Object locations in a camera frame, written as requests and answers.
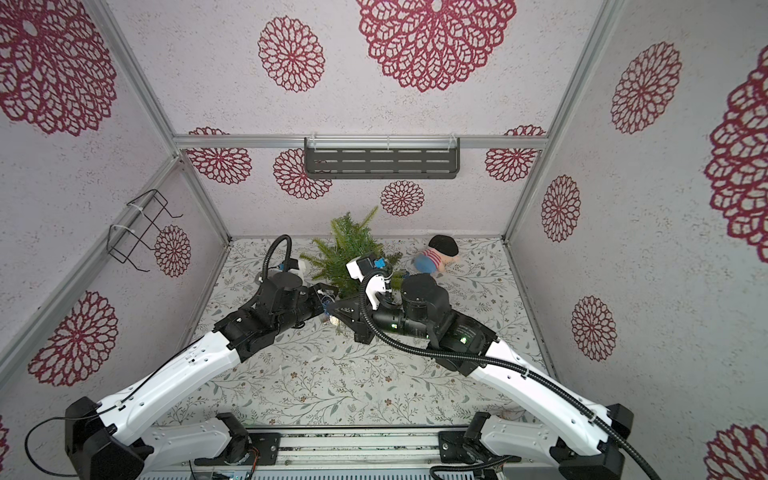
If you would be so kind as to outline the white ball string lights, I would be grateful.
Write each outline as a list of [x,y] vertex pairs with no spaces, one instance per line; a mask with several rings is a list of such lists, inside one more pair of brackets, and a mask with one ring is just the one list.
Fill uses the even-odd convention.
[[318,295],[323,307],[321,322],[330,324],[334,327],[339,327],[341,325],[341,320],[335,315],[338,295],[334,291],[326,288],[321,288],[318,291]]

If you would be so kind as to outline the small green christmas tree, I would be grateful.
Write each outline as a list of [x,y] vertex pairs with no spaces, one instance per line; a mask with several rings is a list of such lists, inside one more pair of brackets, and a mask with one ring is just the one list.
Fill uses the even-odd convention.
[[373,253],[376,259],[386,262],[384,270],[391,276],[391,288],[399,291],[405,271],[399,268],[401,253],[387,253],[371,233],[370,223],[378,208],[374,207],[363,220],[355,221],[351,213],[334,218],[330,222],[331,239],[314,238],[312,243],[318,255],[301,254],[300,258],[313,267],[313,280],[322,280],[339,289],[339,299],[356,296],[359,281],[352,279],[346,264],[360,256]]

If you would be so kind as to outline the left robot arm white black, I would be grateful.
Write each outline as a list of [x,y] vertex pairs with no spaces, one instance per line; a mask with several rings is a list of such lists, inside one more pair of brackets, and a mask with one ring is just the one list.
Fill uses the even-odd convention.
[[306,286],[292,272],[274,273],[245,304],[152,374],[98,402],[73,402],[65,413],[65,452],[78,478],[136,479],[183,461],[245,461],[252,442],[232,413],[181,427],[154,424],[201,385],[323,314],[338,292],[323,283]]

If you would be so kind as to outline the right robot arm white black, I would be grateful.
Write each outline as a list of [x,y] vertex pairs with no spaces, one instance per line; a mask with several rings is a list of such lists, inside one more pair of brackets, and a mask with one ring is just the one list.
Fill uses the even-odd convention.
[[461,462],[480,471],[531,460],[564,479],[621,477],[631,411],[587,401],[523,360],[496,332],[455,310],[448,292],[428,274],[406,278],[399,303],[390,295],[388,280],[373,275],[356,297],[329,304],[328,313],[352,329],[356,341],[378,338],[431,358],[510,397],[540,421],[531,425],[477,413],[457,446]]

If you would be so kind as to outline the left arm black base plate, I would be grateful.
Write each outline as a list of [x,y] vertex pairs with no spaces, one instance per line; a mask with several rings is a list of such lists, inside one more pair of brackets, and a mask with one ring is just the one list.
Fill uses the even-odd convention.
[[282,435],[270,432],[251,432],[249,440],[240,446],[228,446],[214,458],[193,460],[196,467],[220,466],[274,466],[280,449]]

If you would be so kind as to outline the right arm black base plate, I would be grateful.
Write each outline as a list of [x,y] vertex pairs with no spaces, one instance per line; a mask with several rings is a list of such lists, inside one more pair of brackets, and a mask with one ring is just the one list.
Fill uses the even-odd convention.
[[442,430],[438,432],[438,450],[444,464],[478,464],[502,458],[491,453],[478,440],[465,438],[464,431]]

